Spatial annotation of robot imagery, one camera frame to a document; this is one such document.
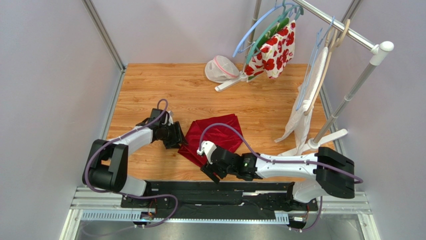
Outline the white metal clothes rack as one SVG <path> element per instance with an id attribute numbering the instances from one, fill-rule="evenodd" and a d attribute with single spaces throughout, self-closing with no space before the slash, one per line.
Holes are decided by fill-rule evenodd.
<path id="1" fill-rule="evenodd" d="M 304 9 L 304 15 L 301 15 L 295 20 L 296 23 L 306 25 L 308 20 L 314 20 L 315 30 L 313 32 L 313 42 L 307 46 L 308 66 L 316 40 L 316 33 L 321 28 L 323 28 L 323 31 L 326 31 L 333 16 L 306 0 L 286 0 L 286 2 L 293 2 Z M 281 13 L 281 9 L 271 13 L 257 27 L 254 38 L 257 39 L 266 27 L 268 27 Z M 391 41 L 375 43 L 356 32 L 354 28 L 361 23 L 361 16 L 361 11 L 357 10 L 355 13 L 355 20 L 350 19 L 348 32 L 341 45 L 332 52 L 324 82 L 314 104 L 314 108 L 312 109 L 310 130 L 301 154 L 315 152 L 319 147 L 326 147 L 328 145 L 336 147 L 339 152 L 344 152 L 346 150 L 344 143 L 348 143 L 351 137 L 355 135 L 355 131 L 351 129 L 348 124 L 349 117 L 355 114 L 355 109 L 350 106 L 350 102 L 354 101 L 356 93 L 362 88 L 368 78 L 374 75 L 374 71 L 380 67 L 381 63 L 385 62 L 386 57 L 390 55 L 395 48 L 394 43 Z M 330 41 L 333 38 L 335 30 L 337 30 L 337 37 L 341 37 L 347 19 L 349 18 L 341 21 L 335 18 L 332 28 L 329 31 Z M 241 39 L 251 27 L 251 22 L 252 19 L 248 28 L 243 31 Z M 222 92 L 238 83 L 250 83 L 259 80 L 266 75 L 263 73 L 253 80 L 248 81 L 248 76 L 244 72 L 247 66 L 247 64 L 245 64 L 245 54 L 246 53 L 243 52 L 236 56 L 242 57 L 242 68 L 239 69 L 239 77 L 219 83 L 215 87 L 217 92 Z M 299 95 L 299 86 L 302 85 L 304 81 L 307 66 L 302 72 L 301 84 L 296 87 L 295 101 Z M 295 101 L 290 104 L 290 113 L 284 118 L 283 131 L 273 138 L 274 142 L 284 135 L 285 127 L 291 116 Z"/>

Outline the light blue hanger left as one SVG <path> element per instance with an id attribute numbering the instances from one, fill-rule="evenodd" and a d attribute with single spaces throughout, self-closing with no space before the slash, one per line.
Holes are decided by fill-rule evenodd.
<path id="1" fill-rule="evenodd" d="M 249 51 L 251 50 L 254 43 L 256 43 L 256 40 L 254 40 L 256 28 L 258 25 L 265 20 L 270 14 L 274 13 L 277 10 L 282 10 L 282 13 L 279 14 L 278 19 L 284 19 L 287 16 L 292 16 L 297 11 L 296 10 L 290 10 L 290 7 L 296 6 L 294 2 L 286 2 L 285 0 L 276 0 L 274 3 L 274 6 L 266 11 L 263 15 L 260 15 L 261 13 L 261 0 L 256 0 L 254 5 L 254 11 L 253 16 L 251 19 L 251 26 L 246 32 L 246 34 L 242 37 L 238 45 L 236 46 L 232 57 L 235 58 L 238 54 L 241 54 L 245 52 L 245 56 L 247 57 L 249 54 Z"/>

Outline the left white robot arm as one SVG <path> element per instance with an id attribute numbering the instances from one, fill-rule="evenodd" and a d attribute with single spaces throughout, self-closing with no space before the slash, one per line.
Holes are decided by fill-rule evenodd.
<path id="1" fill-rule="evenodd" d="M 131 131 L 110 139 L 92 143 L 82 182 L 97 192 L 143 196 L 148 183 L 128 174 L 128 158 L 135 151 L 155 141 L 162 141 L 166 149 L 178 149 L 187 140 L 178 121 L 169 111 L 154 108 L 150 117 Z"/>

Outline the light blue hanger right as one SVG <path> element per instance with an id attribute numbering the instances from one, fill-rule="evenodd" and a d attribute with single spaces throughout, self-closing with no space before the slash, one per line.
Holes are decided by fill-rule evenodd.
<path id="1" fill-rule="evenodd" d="M 295 110 L 298 112 L 304 113 L 307 111 L 313 101 L 329 51 L 328 47 L 323 45 L 323 42 L 327 38 L 334 21 L 335 16 L 331 18 L 331 23 L 325 31 L 321 28 L 316 33 L 314 47 L 305 71 L 304 80 L 300 85 L 298 96 L 294 103 Z"/>

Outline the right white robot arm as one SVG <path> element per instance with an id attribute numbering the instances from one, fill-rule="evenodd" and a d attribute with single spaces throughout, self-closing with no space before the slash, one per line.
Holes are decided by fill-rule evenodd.
<path id="1" fill-rule="evenodd" d="M 277 156 L 259 153 L 242 155 L 204 141 L 197 154 L 206 157 L 201 167 L 216 184 L 227 175 L 244 181 L 273 177 L 302 178 L 288 187 L 289 200 L 308 203 L 322 196 L 341 199 L 355 197 L 355 164 L 339 152 L 320 147 L 316 153 Z"/>

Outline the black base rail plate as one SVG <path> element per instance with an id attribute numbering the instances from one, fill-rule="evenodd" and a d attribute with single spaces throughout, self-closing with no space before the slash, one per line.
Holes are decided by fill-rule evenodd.
<path id="1" fill-rule="evenodd" d="M 159 198 L 133 199 L 120 196 L 119 207 L 156 211 L 156 217 L 172 213 L 175 219 L 273 220 L 276 211 L 316 212 L 317 200 L 297 203 L 287 198 L 288 182 L 151 181 L 147 195 Z"/>

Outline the wooden hanger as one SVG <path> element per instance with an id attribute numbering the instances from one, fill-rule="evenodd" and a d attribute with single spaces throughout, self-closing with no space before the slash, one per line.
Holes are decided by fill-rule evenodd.
<path id="1" fill-rule="evenodd" d="M 326 61 L 325 61 L 324 67 L 323 67 L 323 71 L 322 71 L 322 75 L 321 75 L 321 79 L 319 81 L 319 84 L 318 84 L 318 87 L 316 89 L 313 100 L 312 100 L 308 110 L 303 113 L 305 116 L 307 116 L 312 111 L 312 109 L 314 108 L 314 104 L 315 104 L 315 102 L 316 102 L 316 100 L 319 96 L 321 87 L 322 87 L 323 82 L 325 80 L 333 51 L 335 50 L 335 48 L 338 48 L 341 45 L 341 43 L 343 42 L 343 40 L 344 40 L 348 30 L 349 30 L 350 23 L 351 23 L 351 19 L 348 18 L 344 23 L 344 30 L 341 34 L 341 37 L 338 37 L 338 31 L 337 30 L 334 31 L 334 34 L 333 34 L 333 37 L 332 37 L 331 40 L 330 40 L 330 33 L 327 34 L 326 42 L 325 42 L 326 44 L 328 44 L 328 46 L 327 46 L 327 48 L 328 48 L 327 58 L 326 58 Z"/>

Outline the teal hanger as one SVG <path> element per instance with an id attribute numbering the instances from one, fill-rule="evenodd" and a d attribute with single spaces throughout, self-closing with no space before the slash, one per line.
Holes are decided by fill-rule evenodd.
<path id="1" fill-rule="evenodd" d="M 245 64 L 247 65 L 252 59 L 253 55 L 257 54 L 260 51 L 261 46 L 266 43 L 266 41 L 276 34 L 279 30 L 284 28 L 289 22 L 290 19 L 297 20 L 300 16 L 304 15 L 304 9 L 299 4 L 296 4 L 293 7 L 290 7 L 290 10 L 296 10 L 292 16 L 287 16 L 284 19 L 279 20 L 279 16 L 272 21 L 272 23 L 266 27 L 266 29 L 259 34 L 257 38 L 253 38 L 256 43 L 253 44 L 251 50 L 249 50 L 248 56 L 245 56 Z"/>

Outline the dark red cloth napkin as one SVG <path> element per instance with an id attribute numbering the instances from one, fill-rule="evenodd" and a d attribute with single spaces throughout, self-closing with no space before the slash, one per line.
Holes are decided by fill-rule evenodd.
<path id="1" fill-rule="evenodd" d="M 202 167 L 207 162 L 207 159 L 206 157 L 197 154 L 199 140 L 201 138 L 202 132 L 208 126 L 216 123 L 229 125 L 236 131 L 238 131 L 240 134 L 242 134 L 239 119 L 235 114 L 195 120 L 190 125 L 189 130 L 187 131 L 185 136 L 185 139 L 187 140 L 188 144 L 183 144 L 177 152 L 196 166 Z M 203 140 L 211 141 L 233 153 L 243 143 L 243 141 L 237 136 L 236 133 L 234 133 L 233 130 L 224 126 L 214 126 L 210 128 L 204 134 Z"/>

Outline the white towel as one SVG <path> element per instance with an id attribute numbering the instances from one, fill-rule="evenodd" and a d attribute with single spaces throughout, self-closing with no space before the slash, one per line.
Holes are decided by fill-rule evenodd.
<path id="1" fill-rule="evenodd" d="M 320 86 L 328 53 L 328 47 L 324 47 L 318 52 L 313 65 L 309 66 L 306 79 L 298 88 L 299 93 L 285 126 L 285 133 L 282 137 L 274 140 L 276 143 L 281 142 L 291 133 L 294 133 L 296 147 L 280 153 L 279 156 L 296 156 L 301 155 L 303 152 L 311 127 L 313 114 L 311 105 L 315 103 L 315 95 Z"/>

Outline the red floral cloth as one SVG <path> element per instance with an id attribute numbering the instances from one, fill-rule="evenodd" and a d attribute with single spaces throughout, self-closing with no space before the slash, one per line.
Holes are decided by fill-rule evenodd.
<path id="1" fill-rule="evenodd" d="M 261 74 L 270 79 L 278 78 L 287 63 L 295 55 L 296 21 L 290 21 L 285 27 L 270 37 L 254 54 L 244 69 L 247 80 L 252 81 Z"/>

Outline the light blue hanger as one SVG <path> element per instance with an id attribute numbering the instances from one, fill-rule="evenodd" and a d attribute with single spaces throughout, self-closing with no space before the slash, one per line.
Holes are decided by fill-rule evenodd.
<path id="1" fill-rule="evenodd" d="M 274 6 L 266 11 L 263 15 L 260 15 L 261 13 L 261 0 L 256 0 L 254 5 L 254 11 L 253 16 L 251 19 L 251 26 L 246 32 L 246 34 L 242 37 L 238 45 L 236 46 L 232 57 L 235 58 L 238 54 L 241 54 L 245 52 L 245 56 L 247 57 L 249 54 L 249 51 L 251 50 L 254 43 L 256 43 L 256 40 L 254 40 L 256 28 L 258 25 L 265 20 L 270 14 L 274 13 L 277 10 L 282 10 L 282 13 L 279 14 L 278 19 L 284 19 L 287 16 L 292 16 L 297 11 L 296 10 L 290 10 L 290 7 L 296 6 L 294 2 L 286 2 L 285 0 L 276 0 L 274 3 Z"/>
<path id="2" fill-rule="evenodd" d="M 305 71 L 304 80 L 300 85 L 298 96 L 294 103 L 295 110 L 298 112 L 304 113 L 307 111 L 313 101 L 329 51 L 328 47 L 323 45 L 323 42 L 327 38 L 334 21 L 335 16 L 331 18 L 331 23 L 325 31 L 321 28 L 316 33 L 314 47 Z"/>

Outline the white mesh laundry bag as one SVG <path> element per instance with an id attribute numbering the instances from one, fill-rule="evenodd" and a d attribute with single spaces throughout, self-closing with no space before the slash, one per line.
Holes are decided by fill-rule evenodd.
<path id="1" fill-rule="evenodd" d="M 236 65 L 227 57 L 216 55 L 206 63 L 204 68 L 206 78 L 215 83 L 224 83 L 227 80 L 240 76 L 240 71 Z"/>

